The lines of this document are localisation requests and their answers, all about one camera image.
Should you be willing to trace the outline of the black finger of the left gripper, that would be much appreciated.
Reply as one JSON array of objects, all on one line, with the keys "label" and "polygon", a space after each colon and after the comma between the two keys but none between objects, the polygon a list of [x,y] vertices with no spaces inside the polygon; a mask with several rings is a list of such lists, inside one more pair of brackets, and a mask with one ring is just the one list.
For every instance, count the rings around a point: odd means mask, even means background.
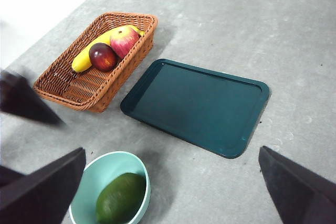
[{"label": "black finger of the left gripper", "polygon": [[1,70],[1,112],[51,126],[64,125],[25,77],[6,70]]}]

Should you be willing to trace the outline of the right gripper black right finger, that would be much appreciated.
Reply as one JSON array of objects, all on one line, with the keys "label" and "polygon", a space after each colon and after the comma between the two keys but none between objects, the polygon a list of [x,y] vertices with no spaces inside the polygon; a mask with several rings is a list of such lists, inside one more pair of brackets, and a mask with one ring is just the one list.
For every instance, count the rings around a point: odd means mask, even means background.
[{"label": "right gripper black right finger", "polygon": [[335,223],[335,183],[266,146],[258,161],[283,223]]}]

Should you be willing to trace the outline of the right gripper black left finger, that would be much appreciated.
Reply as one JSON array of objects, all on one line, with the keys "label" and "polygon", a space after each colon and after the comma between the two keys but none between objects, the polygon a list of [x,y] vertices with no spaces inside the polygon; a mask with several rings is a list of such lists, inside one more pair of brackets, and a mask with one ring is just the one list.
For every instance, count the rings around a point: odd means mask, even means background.
[{"label": "right gripper black left finger", "polygon": [[85,164],[80,147],[27,175],[1,166],[1,223],[61,223]]}]

